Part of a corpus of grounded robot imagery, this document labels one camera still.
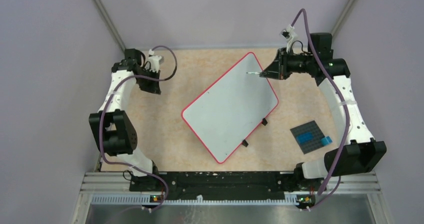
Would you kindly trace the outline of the red-edged whiteboard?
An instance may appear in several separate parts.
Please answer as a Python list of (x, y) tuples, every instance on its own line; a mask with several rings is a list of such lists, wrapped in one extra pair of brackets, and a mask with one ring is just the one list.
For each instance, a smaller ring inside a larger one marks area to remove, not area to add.
[(181, 118), (222, 164), (279, 104), (257, 56), (245, 54), (181, 111)]

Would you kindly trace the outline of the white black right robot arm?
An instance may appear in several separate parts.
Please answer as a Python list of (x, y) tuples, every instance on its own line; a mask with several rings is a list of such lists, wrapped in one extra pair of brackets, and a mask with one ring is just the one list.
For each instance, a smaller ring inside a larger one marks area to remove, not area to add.
[(278, 49), (273, 62), (260, 77), (285, 80), (293, 73), (307, 73), (326, 98), (335, 125), (338, 128), (341, 149), (325, 153), (315, 161), (297, 164), (293, 184), (307, 190), (314, 179), (368, 173), (387, 152), (384, 141), (377, 141), (366, 126), (352, 90), (351, 73), (347, 62), (334, 58), (332, 35), (312, 33), (313, 47), (306, 52), (294, 53), (292, 47), (297, 35), (283, 31), (287, 46)]

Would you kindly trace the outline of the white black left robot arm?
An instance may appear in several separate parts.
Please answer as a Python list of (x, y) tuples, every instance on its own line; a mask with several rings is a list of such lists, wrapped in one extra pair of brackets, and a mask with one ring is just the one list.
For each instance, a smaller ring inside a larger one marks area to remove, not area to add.
[(154, 162), (137, 148), (138, 136), (126, 108), (135, 86), (140, 90), (160, 94), (158, 79), (164, 58), (153, 50), (145, 56), (137, 49), (126, 49), (124, 59), (111, 68), (111, 83), (103, 105), (91, 113), (88, 121), (101, 156), (117, 157), (117, 163), (129, 168), (133, 179), (149, 191), (160, 186)]

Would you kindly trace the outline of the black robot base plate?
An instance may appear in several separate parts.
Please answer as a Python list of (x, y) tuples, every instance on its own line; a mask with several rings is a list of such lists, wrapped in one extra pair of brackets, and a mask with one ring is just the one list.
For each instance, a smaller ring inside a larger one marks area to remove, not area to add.
[(286, 193), (318, 190), (323, 179), (280, 171), (161, 172), (158, 178), (131, 176), (131, 192), (157, 192), (168, 200), (283, 200)]

